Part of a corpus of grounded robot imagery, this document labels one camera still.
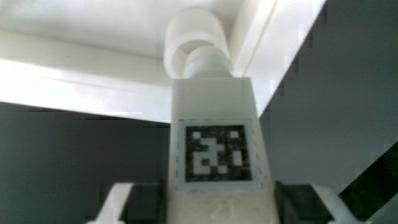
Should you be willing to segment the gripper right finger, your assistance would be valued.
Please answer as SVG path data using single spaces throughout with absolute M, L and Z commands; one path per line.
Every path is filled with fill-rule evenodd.
M 280 224 L 362 224 L 328 187 L 275 183 Z

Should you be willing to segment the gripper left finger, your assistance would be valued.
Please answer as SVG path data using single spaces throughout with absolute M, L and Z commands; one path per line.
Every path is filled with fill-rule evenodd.
M 115 183 L 86 224 L 165 224 L 161 183 Z

